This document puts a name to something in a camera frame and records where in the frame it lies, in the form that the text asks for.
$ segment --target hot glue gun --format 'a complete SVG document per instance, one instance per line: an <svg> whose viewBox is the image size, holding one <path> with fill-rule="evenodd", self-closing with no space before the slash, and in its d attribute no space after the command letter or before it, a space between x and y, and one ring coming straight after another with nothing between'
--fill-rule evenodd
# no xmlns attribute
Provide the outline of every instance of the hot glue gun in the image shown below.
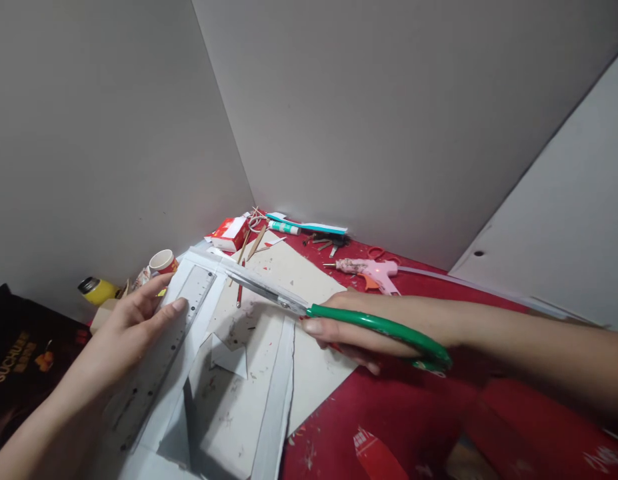
<svg viewBox="0 0 618 480"><path fill-rule="evenodd" d="M394 261L376 262L367 259L343 259L335 263L325 263L325 267L334 267L344 273L362 275L367 281L365 290L379 288L384 295L400 295L389 277L397 275L397 263Z"/></svg>

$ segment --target glue stick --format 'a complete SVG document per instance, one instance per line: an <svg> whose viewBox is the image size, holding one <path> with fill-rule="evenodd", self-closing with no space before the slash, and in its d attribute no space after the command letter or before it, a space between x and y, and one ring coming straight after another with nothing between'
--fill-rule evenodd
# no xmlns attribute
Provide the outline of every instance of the glue stick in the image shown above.
<svg viewBox="0 0 618 480"><path fill-rule="evenodd" d="M300 234L300 229L298 227L294 227L293 225L289 225L288 223L276 222L273 220L269 220L269 228L270 230L290 233L292 235Z"/></svg>

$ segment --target clear plastic ruler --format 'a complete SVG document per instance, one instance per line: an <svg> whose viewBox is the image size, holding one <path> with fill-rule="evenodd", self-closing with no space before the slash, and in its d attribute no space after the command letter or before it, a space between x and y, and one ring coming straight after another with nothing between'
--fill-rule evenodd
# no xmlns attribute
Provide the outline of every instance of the clear plastic ruler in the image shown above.
<svg viewBox="0 0 618 480"><path fill-rule="evenodd" d="M107 443L126 452L135 446L151 406L162 386L180 346L189 332L200 307L215 280L215 274L194 265L177 297L189 301L186 317L182 316L162 334L151 348L127 387L107 408L111 430Z"/></svg>

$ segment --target scissor blade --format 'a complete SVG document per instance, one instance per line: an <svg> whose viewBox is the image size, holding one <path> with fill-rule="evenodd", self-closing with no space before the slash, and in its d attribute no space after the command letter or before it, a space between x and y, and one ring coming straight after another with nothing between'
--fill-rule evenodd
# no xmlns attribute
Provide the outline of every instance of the scissor blade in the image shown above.
<svg viewBox="0 0 618 480"><path fill-rule="evenodd" d="M278 303L278 295L260 285L256 285L253 282L251 282L250 280L246 280L242 277L240 277L239 275L236 275L233 272L228 273L229 278L233 279L234 282L238 283L239 285L242 285L244 288L247 288L249 290L251 290L252 292L257 293L258 295L260 295L261 297L264 297L268 300L271 300L272 302Z"/></svg>
<svg viewBox="0 0 618 480"><path fill-rule="evenodd" d="M298 304L298 302L296 302L295 300L286 298L283 295L280 295L280 293L266 288L264 285L256 284L251 280L242 278L234 272L227 272L227 275L229 276L229 278L233 279L234 282L242 285L244 288L249 289L254 293L257 293L258 295L266 298L267 300L270 300L283 308L291 310L298 315L306 315L307 307Z"/></svg>

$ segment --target white cabinet door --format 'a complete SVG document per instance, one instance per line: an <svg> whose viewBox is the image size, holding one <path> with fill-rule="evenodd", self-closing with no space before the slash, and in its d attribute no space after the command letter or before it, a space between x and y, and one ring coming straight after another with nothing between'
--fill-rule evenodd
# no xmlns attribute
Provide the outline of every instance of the white cabinet door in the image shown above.
<svg viewBox="0 0 618 480"><path fill-rule="evenodd" d="M451 274L618 330L618 58Z"/></svg>

